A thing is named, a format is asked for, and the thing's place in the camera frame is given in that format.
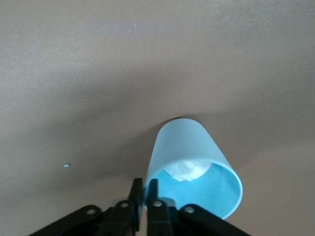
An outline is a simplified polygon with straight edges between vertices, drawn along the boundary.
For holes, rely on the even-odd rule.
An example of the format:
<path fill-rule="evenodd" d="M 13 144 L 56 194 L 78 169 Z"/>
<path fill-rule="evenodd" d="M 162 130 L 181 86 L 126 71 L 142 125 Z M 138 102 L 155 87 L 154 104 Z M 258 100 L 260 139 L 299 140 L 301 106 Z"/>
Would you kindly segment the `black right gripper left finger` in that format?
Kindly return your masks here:
<path fill-rule="evenodd" d="M 102 211 L 84 206 L 32 233 L 33 236 L 134 236 L 140 228 L 143 181 L 135 178 L 126 200 Z"/>

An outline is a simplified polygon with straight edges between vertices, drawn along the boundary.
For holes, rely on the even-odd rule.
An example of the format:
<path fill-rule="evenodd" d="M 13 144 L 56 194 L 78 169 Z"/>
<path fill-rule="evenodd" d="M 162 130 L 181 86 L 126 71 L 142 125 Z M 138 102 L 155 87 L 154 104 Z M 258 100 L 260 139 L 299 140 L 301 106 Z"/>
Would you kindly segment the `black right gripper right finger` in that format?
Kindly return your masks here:
<path fill-rule="evenodd" d="M 147 196 L 148 236 L 247 236 L 241 229 L 195 204 L 176 209 L 158 198 L 158 180 Z"/>

